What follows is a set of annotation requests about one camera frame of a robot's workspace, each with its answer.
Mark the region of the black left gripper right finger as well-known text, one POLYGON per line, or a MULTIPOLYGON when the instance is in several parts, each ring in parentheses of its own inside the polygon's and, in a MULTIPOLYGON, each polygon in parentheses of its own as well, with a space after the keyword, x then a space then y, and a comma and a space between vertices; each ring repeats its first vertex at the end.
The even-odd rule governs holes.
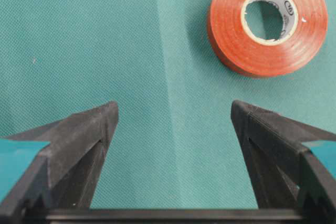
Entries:
POLYGON ((335 176, 313 152, 335 133, 235 100, 230 118, 260 209, 300 209, 335 223, 335 176))

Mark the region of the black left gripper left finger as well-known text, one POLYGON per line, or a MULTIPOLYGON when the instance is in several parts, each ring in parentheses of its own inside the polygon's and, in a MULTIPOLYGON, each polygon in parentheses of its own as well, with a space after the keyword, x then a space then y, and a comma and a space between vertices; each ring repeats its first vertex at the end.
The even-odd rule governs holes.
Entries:
POLYGON ((110 101, 1 137, 1 223, 32 209, 88 208, 119 119, 110 101))

